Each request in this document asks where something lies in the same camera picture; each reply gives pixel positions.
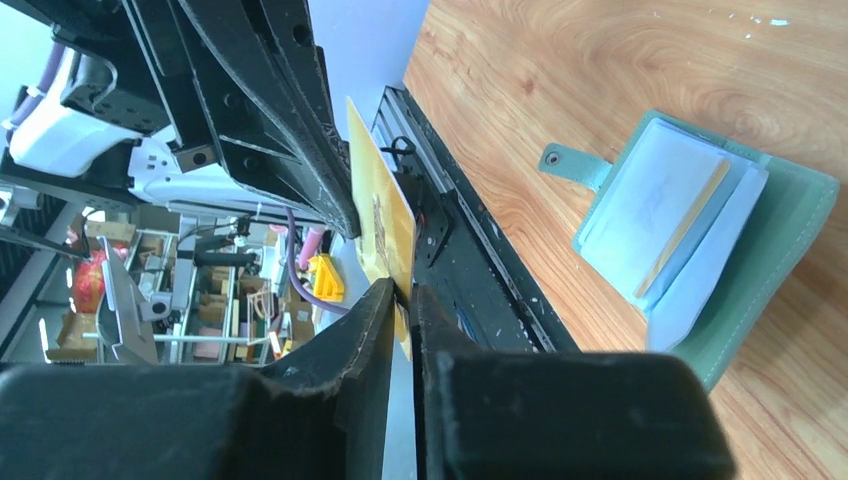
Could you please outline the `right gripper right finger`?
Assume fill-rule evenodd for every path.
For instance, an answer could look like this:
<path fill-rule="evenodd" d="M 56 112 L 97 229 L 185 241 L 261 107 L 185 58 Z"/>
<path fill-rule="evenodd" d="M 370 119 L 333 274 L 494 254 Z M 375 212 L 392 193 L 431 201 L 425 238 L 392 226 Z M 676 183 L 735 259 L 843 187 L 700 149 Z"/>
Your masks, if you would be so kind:
<path fill-rule="evenodd" d="M 708 396 L 680 359 L 516 353 L 474 343 L 412 290 L 422 479 L 732 479 Z"/>

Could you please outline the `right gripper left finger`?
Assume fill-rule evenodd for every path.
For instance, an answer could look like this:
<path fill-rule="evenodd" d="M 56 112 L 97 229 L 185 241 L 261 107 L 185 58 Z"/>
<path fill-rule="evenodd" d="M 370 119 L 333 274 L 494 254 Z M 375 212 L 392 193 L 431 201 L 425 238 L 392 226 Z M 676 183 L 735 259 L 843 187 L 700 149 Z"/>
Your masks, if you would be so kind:
<path fill-rule="evenodd" d="M 16 365 L 1 376 L 5 479 L 377 479 L 394 284 L 263 368 Z"/>

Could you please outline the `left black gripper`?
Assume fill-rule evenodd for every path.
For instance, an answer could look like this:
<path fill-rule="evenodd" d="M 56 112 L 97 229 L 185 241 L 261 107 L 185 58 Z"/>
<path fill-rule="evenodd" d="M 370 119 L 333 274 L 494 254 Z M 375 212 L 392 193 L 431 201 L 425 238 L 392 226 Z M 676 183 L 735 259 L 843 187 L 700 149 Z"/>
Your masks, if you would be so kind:
<path fill-rule="evenodd" d="M 171 126 L 182 172 L 219 163 L 242 188 L 361 233 L 349 149 L 306 1 L 22 1 L 78 58 L 64 103 L 142 135 Z"/>

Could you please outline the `gold credit card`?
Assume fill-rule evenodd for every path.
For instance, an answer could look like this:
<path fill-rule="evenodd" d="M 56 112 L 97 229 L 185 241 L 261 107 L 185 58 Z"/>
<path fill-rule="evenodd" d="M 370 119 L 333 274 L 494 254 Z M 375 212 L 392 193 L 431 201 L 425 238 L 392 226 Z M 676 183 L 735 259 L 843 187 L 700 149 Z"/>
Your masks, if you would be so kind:
<path fill-rule="evenodd" d="M 407 312 L 413 283 L 416 222 L 382 152 L 357 111 L 346 100 L 352 198 L 361 235 L 357 256 L 367 279 L 390 278 L 396 286 L 395 337 L 412 358 Z"/>

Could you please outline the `green card holder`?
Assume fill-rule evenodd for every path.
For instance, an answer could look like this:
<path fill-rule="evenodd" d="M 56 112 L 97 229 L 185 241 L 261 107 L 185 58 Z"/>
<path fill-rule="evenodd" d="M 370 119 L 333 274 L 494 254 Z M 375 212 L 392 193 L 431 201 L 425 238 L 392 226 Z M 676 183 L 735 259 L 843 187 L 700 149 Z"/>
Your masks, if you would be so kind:
<path fill-rule="evenodd" d="M 596 211 L 641 138 L 650 126 L 659 123 L 722 153 L 751 161 L 769 173 L 714 293 L 692 330 L 669 350 L 694 371 L 706 391 L 711 391 L 771 298 L 821 232 L 836 203 L 840 183 L 824 172 L 740 144 L 658 110 L 649 110 L 642 116 L 615 163 L 550 143 L 543 150 L 538 168 L 595 191 L 590 209 Z"/>

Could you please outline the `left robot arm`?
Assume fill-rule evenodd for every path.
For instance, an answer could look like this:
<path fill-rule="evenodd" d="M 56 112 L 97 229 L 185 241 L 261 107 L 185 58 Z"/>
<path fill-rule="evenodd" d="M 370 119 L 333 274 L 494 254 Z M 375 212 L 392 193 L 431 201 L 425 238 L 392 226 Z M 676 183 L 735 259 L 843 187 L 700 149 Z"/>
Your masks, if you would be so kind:
<path fill-rule="evenodd" d="M 14 1 L 50 28 L 4 180 L 69 202 L 297 208 L 354 238 L 348 148 L 305 1 Z"/>

